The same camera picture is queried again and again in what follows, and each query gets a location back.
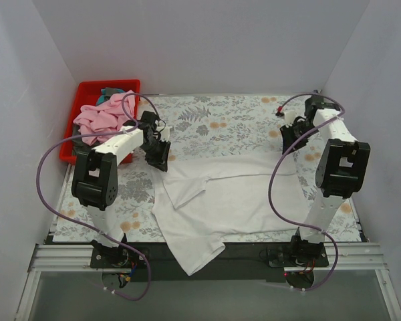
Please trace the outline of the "white t shirt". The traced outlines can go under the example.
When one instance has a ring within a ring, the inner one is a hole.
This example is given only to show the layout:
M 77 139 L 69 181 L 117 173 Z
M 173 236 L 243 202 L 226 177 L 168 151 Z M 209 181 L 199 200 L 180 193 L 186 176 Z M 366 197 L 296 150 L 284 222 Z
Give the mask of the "white t shirt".
M 152 169 L 152 213 L 172 254 L 214 251 L 223 237 L 293 229 L 268 202 L 278 152 L 175 160 Z

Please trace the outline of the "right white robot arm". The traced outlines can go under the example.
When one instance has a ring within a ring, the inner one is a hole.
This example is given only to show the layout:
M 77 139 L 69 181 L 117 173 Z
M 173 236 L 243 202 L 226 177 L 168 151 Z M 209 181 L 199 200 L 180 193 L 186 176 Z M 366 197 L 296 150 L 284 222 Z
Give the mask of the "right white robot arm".
M 295 152 L 320 133 L 325 148 L 315 172 L 317 193 L 302 226 L 291 241 L 277 252 L 279 266 L 327 266 L 324 241 L 340 206 L 363 185 L 370 156 L 370 145 L 355 138 L 344 124 L 344 109 L 336 101 L 312 94 L 305 101 L 303 116 L 278 107 L 282 117 L 283 152 Z

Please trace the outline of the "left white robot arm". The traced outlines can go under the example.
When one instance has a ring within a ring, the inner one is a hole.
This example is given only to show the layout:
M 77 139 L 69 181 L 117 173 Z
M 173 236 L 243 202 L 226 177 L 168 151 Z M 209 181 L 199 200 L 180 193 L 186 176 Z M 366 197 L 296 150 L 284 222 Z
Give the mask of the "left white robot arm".
M 129 120 L 116 135 L 90 151 L 77 153 L 72 181 L 72 195 L 86 208 L 99 240 L 91 242 L 101 258 L 120 268 L 129 260 L 129 251 L 121 244 L 126 242 L 113 204 L 118 196 L 118 165 L 135 149 L 141 148 L 148 165 L 168 171 L 170 131 L 160 126 L 159 115 L 143 112 L 141 119 Z

